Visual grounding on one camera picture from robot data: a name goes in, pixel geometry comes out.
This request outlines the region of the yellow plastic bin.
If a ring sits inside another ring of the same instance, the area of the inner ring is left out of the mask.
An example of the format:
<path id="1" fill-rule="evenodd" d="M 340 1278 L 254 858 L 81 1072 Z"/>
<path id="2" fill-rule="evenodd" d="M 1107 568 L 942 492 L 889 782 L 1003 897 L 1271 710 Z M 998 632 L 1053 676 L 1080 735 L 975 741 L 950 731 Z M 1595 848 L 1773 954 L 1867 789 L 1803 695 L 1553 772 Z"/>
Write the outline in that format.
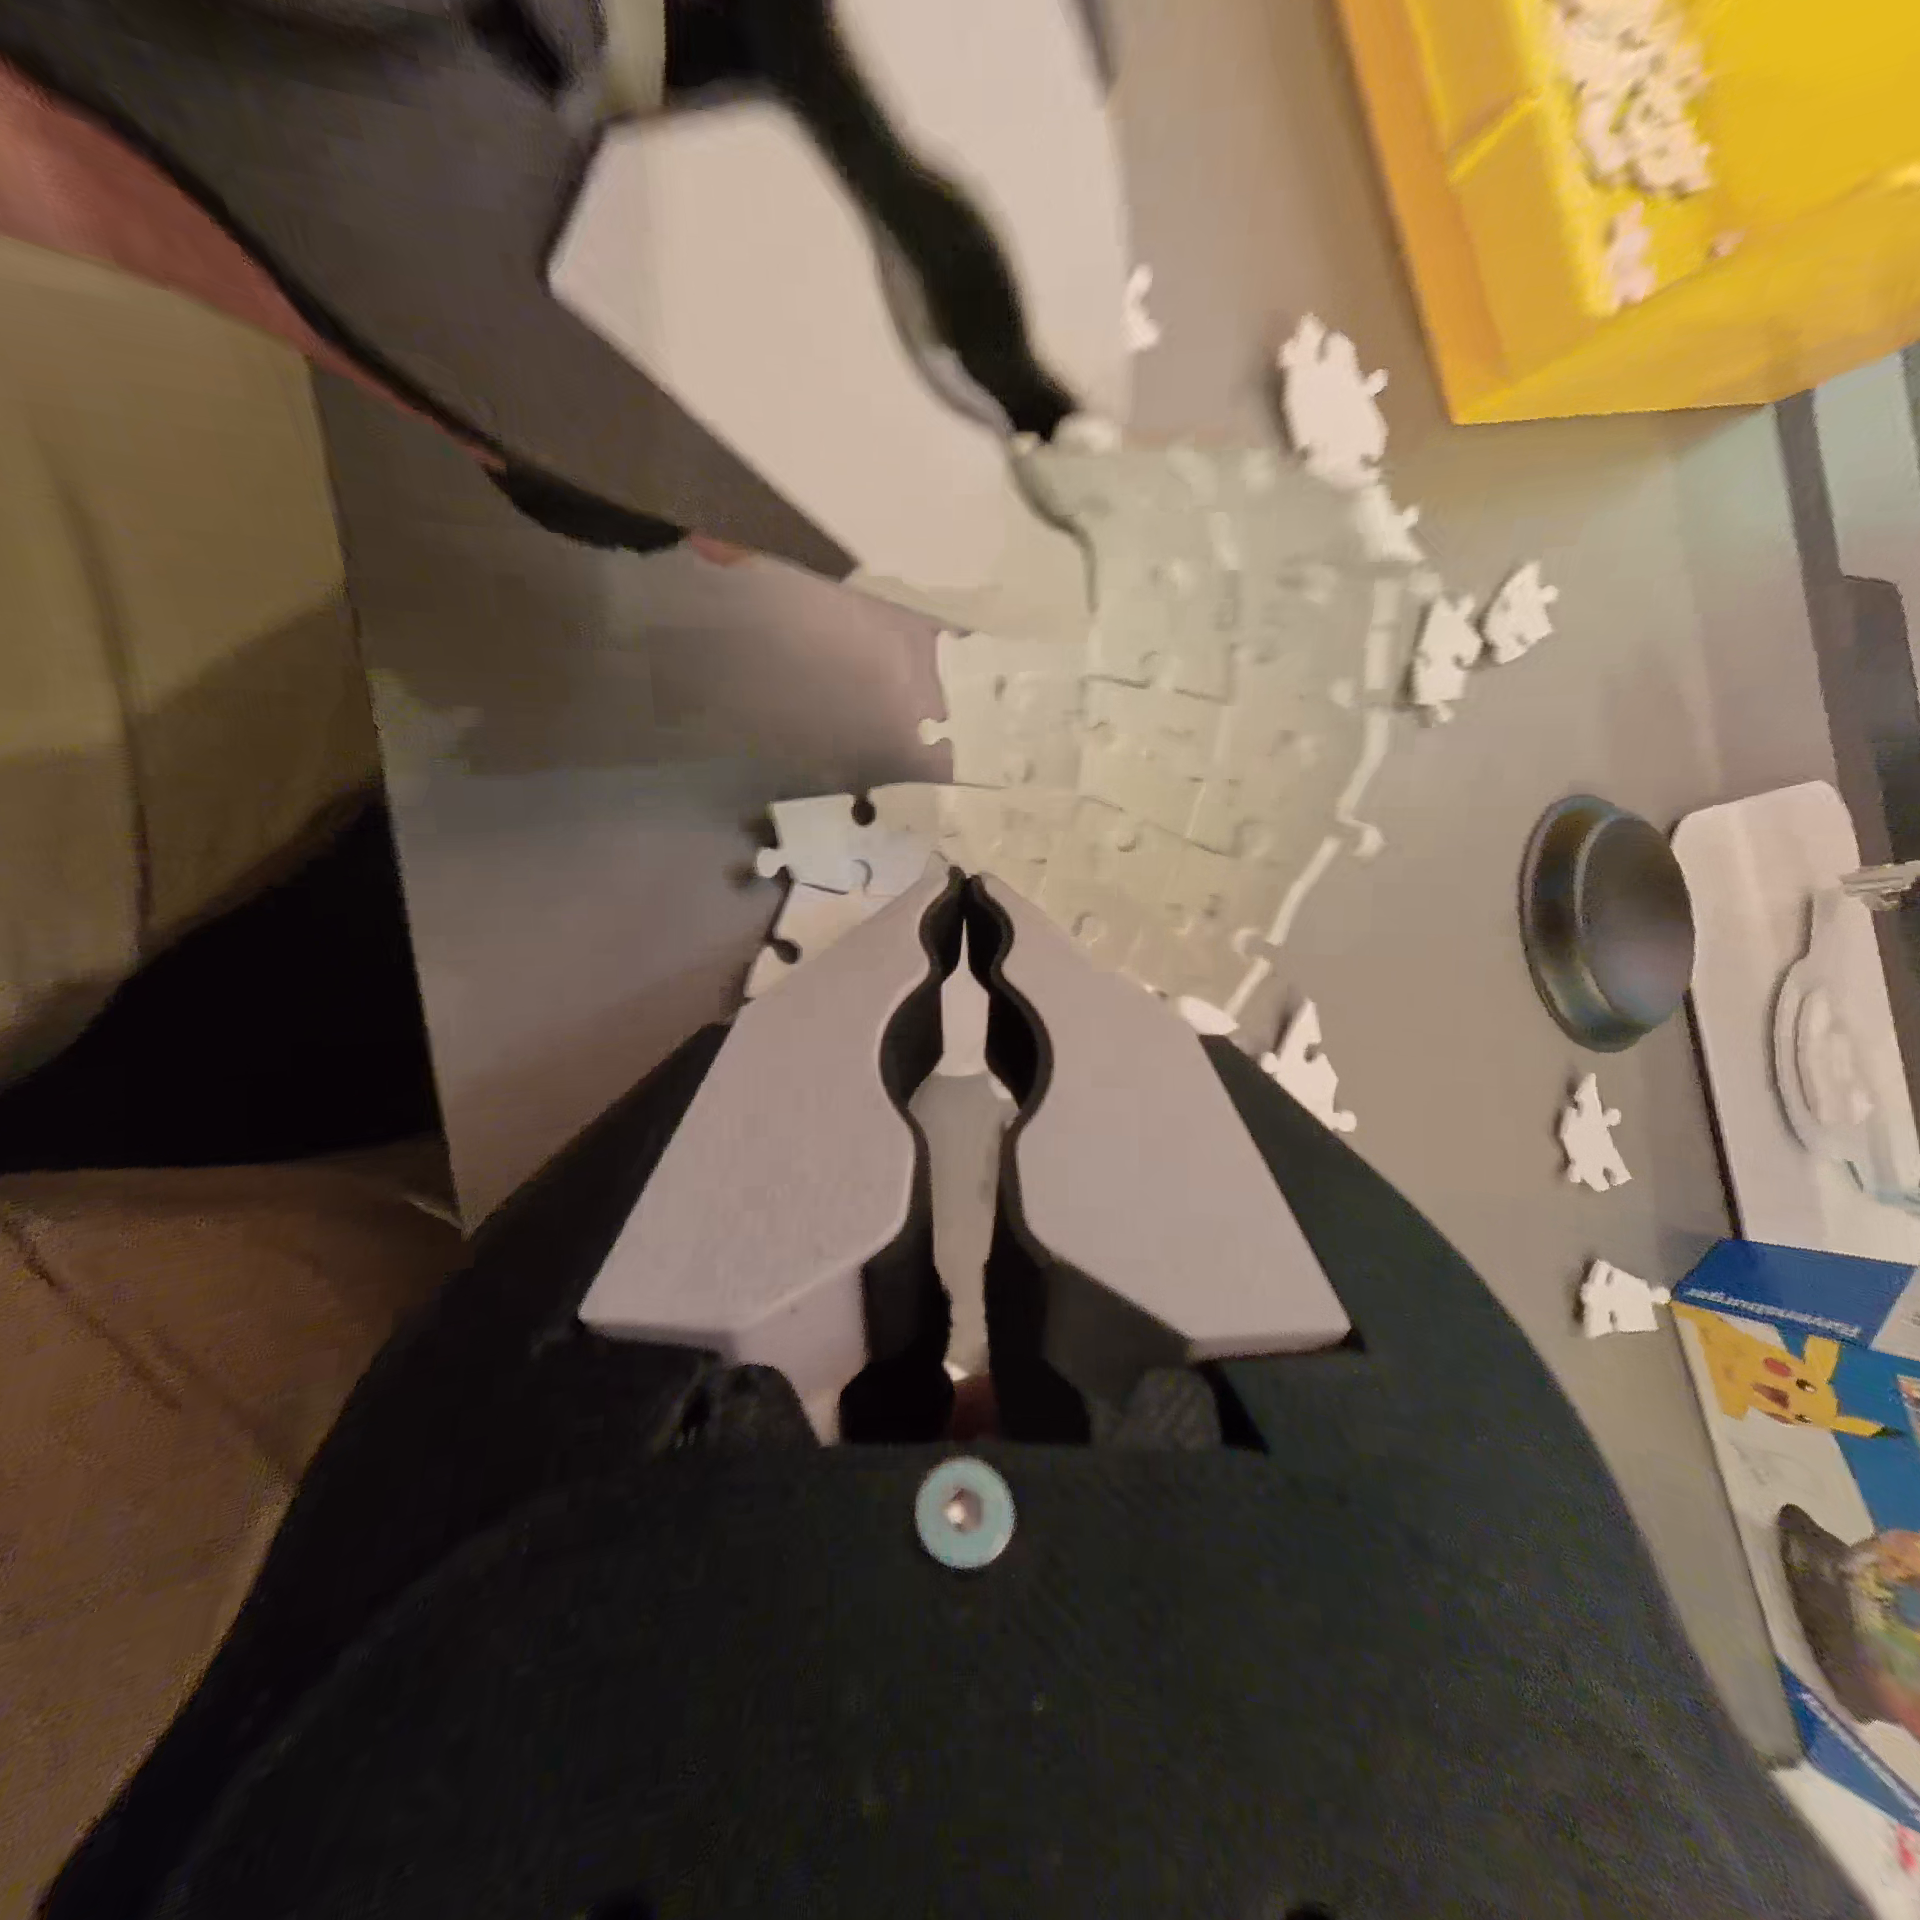
<path id="1" fill-rule="evenodd" d="M 1920 337 L 1920 8 L 1687 8 L 1755 239 L 1575 321 L 1533 0 L 1344 0 L 1355 103 L 1449 419 L 1757 405 Z"/>

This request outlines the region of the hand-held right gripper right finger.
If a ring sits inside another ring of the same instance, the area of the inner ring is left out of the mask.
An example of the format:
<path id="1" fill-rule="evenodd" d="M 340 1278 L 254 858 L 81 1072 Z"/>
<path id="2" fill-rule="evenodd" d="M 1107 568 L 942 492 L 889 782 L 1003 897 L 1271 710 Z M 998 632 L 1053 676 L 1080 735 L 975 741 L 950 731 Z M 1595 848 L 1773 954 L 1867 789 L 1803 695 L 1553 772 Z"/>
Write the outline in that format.
<path id="1" fill-rule="evenodd" d="M 998 1430 L 1087 1442 L 1144 1376 L 1335 1353 L 1349 1313 L 1202 1039 L 998 875 L 962 881 L 962 939 L 1014 1094 L 986 1264 Z"/>

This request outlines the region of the assembled white puzzle section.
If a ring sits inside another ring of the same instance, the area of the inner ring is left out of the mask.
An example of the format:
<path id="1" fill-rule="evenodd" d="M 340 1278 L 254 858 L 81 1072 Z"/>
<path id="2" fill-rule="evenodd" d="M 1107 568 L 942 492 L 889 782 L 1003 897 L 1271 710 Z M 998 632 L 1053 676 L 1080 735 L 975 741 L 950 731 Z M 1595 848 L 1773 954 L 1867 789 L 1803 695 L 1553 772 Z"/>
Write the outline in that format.
<path id="1" fill-rule="evenodd" d="M 1271 440 L 1132 449 L 1104 419 L 1071 419 L 1058 440 L 1025 433 L 1012 469 L 1082 550 L 1087 619 L 942 632 L 942 718 L 926 741 L 950 751 L 950 782 L 772 802 L 757 875 L 903 897 L 926 858 L 942 858 L 1012 881 L 1087 966 L 1165 1002 L 1223 1002 L 1245 954 L 1275 969 L 1260 939 L 1335 827 L 1362 718 L 1323 690 L 1355 680 L 1384 568 L 1362 560 L 1349 511 Z"/>

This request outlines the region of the pile of puzzle pieces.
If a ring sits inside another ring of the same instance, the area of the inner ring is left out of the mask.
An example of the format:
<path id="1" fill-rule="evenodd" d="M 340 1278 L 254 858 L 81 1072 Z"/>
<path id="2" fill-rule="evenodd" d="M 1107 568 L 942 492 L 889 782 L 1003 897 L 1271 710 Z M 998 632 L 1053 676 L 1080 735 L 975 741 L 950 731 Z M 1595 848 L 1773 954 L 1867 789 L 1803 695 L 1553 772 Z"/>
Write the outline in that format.
<path id="1" fill-rule="evenodd" d="M 1755 225 L 1711 154 L 1711 67 L 1687 8 L 1547 0 L 1533 36 L 1553 253 L 1575 321 L 1614 321 L 1741 253 Z"/>

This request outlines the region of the white puzzle pieces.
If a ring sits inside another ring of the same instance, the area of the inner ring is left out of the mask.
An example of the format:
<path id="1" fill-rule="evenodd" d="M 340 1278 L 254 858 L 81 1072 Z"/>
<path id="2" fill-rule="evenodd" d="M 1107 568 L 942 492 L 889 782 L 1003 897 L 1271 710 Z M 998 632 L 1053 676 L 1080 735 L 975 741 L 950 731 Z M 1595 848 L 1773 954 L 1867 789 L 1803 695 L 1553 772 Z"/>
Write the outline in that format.
<path id="1" fill-rule="evenodd" d="M 1391 751 L 1391 710 L 1384 710 L 1384 666 L 1391 666 L 1391 633 L 1400 633 L 1400 607 L 1411 593 L 1415 577 L 1415 539 L 1411 519 L 1415 511 L 1400 511 L 1384 488 L 1384 414 L 1381 414 L 1384 373 L 1355 366 L 1349 337 L 1323 325 L 1320 312 L 1303 312 L 1282 347 L 1275 347 L 1275 405 L 1282 405 L 1282 433 L 1303 460 L 1303 473 L 1320 473 L 1344 511 L 1349 531 L 1362 539 L 1362 560 L 1381 560 L 1384 577 L 1374 577 L 1374 616 L 1362 616 L 1362 646 L 1355 646 L 1355 680 L 1333 680 L 1333 710 L 1355 710 L 1355 764 L 1349 782 L 1333 802 L 1333 836 L 1311 848 L 1311 867 L 1282 890 L 1271 933 L 1260 939 L 1263 952 L 1275 952 L 1292 939 L 1299 905 L 1311 897 L 1311 881 L 1333 867 L 1333 858 L 1349 844 L 1349 858 L 1381 848 L 1381 827 L 1355 817 L 1384 751 Z M 1472 593 L 1449 605 L 1430 587 L 1422 605 L 1422 632 L 1415 632 L 1415 658 L 1402 666 L 1402 695 L 1415 718 L 1445 721 L 1463 695 L 1463 676 L 1475 658 L 1513 660 L 1526 658 L 1526 642 L 1553 633 L 1553 581 L 1538 581 L 1538 568 L 1526 560 L 1497 605 L 1492 605 L 1492 632 L 1475 633 L 1472 619 Z M 1260 983 L 1271 976 L 1271 954 L 1245 954 L 1245 976 L 1233 983 L 1223 1002 L 1202 994 L 1173 994 L 1177 1014 L 1202 1039 L 1233 1039 L 1237 1012 L 1260 994 Z M 1275 1080 L 1320 1123 L 1349 1129 L 1355 1118 L 1335 1112 L 1335 1072 L 1323 1054 L 1323 1027 L 1320 1027 L 1320 1002 L 1299 1002 L 1299 1014 L 1282 1021 L 1275 1050 L 1260 1054 L 1263 1080 Z M 1557 1112 L 1557 1150 L 1568 1150 L 1568 1176 L 1587 1189 L 1617 1189 L 1634 1169 L 1614 1145 L 1617 1112 L 1599 1094 L 1599 1080 L 1578 1080 L 1568 1112 Z M 1624 1332 L 1658 1332 L 1658 1313 L 1669 1305 L 1663 1284 L 1645 1284 L 1607 1258 L 1587 1264 L 1578 1278 L 1578 1332 L 1587 1339 L 1624 1339 Z"/>

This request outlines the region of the printed puzzle box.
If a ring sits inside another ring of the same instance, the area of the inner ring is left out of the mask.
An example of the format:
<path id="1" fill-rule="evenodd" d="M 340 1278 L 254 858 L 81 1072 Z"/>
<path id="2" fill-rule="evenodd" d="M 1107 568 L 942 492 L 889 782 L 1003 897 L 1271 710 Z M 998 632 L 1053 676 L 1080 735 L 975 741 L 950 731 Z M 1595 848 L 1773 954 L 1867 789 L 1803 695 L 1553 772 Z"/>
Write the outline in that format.
<path id="1" fill-rule="evenodd" d="M 1920 1916 L 1911 1264 L 1720 1236 L 1669 1327 L 1802 1731 L 1773 1780 L 1875 1916 Z"/>

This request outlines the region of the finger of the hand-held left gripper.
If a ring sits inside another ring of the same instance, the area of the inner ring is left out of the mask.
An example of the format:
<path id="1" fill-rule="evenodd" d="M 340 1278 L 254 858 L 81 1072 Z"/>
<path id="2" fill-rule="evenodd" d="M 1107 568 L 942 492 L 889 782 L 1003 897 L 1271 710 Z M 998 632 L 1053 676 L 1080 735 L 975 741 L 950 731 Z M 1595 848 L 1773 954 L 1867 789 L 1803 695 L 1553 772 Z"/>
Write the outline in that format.
<path id="1" fill-rule="evenodd" d="M 867 225 L 785 108 L 625 123 L 545 253 L 554 299 L 950 632 L 1082 632 L 1082 550 L 911 358 Z"/>
<path id="2" fill-rule="evenodd" d="M 1132 414 L 1132 200 L 1114 36 L 1095 0 L 834 0 L 881 123 L 998 232 L 1034 358 L 1082 414 Z"/>

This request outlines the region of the single white puzzle piece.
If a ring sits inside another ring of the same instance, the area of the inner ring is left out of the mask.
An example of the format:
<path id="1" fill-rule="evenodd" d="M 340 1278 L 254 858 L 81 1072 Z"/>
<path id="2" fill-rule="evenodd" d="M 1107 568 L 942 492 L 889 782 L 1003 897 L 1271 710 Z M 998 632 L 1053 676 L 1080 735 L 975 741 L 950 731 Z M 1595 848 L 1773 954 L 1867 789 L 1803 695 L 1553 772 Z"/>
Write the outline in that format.
<path id="1" fill-rule="evenodd" d="M 791 881 L 785 908 L 744 976 L 744 994 L 772 994 L 785 976 L 794 976 L 809 954 L 824 954 L 829 943 L 840 943 L 855 926 L 867 926 L 881 905 L 899 905 L 889 890 L 819 890 L 819 881 Z"/>

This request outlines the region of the person's left hand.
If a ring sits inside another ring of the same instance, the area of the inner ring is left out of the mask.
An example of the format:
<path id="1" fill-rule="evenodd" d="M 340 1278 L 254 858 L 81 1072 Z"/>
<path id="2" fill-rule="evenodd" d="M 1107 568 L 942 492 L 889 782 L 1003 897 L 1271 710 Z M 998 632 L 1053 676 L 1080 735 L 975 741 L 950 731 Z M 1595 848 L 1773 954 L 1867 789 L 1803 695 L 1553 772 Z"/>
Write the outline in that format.
<path id="1" fill-rule="evenodd" d="M 444 431 L 460 458 L 500 473 L 500 458 L 460 419 L 444 419 L 423 394 L 380 373 L 358 347 L 312 325 L 287 285 L 151 159 L 89 123 L 74 103 L 0 67 L 0 232 L 81 253 L 181 299 L 200 299 L 254 337 L 277 337 L 301 358 L 348 373 L 403 414 Z"/>

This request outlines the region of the black round stand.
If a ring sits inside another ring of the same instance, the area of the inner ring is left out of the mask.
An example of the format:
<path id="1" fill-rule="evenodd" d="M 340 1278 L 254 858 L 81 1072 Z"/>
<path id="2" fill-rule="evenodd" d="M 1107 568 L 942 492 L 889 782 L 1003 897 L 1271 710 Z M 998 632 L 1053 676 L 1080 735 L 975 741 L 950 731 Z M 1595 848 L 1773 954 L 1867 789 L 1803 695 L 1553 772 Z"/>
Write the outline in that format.
<path id="1" fill-rule="evenodd" d="M 1607 797 L 1557 797 L 1526 836 L 1518 952 L 1578 1050 L 1645 1041 L 1691 991 L 1691 890 L 1669 836 Z"/>

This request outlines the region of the white lamp base plate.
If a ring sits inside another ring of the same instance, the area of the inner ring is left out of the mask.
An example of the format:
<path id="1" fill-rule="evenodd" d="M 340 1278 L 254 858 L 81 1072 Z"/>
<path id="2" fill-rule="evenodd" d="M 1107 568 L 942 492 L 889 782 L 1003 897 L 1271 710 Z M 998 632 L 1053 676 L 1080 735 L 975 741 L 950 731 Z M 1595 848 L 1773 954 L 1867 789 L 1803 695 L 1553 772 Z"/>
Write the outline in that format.
<path id="1" fill-rule="evenodd" d="M 1691 1039 L 1747 1236 L 1920 1258 L 1911 1089 L 1857 836 L 1831 782 L 1691 809 Z"/>

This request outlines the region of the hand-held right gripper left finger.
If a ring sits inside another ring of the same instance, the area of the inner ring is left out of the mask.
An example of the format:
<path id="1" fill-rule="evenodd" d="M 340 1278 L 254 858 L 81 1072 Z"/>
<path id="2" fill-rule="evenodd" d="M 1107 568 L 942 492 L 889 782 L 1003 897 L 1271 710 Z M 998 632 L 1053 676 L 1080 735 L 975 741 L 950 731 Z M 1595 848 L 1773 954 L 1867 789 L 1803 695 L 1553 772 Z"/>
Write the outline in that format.
<path id="1" fill-rule="evenodd" d="M 955 1383 L 911 1094 L 942 1054 L 962 875 L 744 1002 L 613 1233 L 581 1327 L 785 1373 L 824 1436 L 927 1442 Z"/>

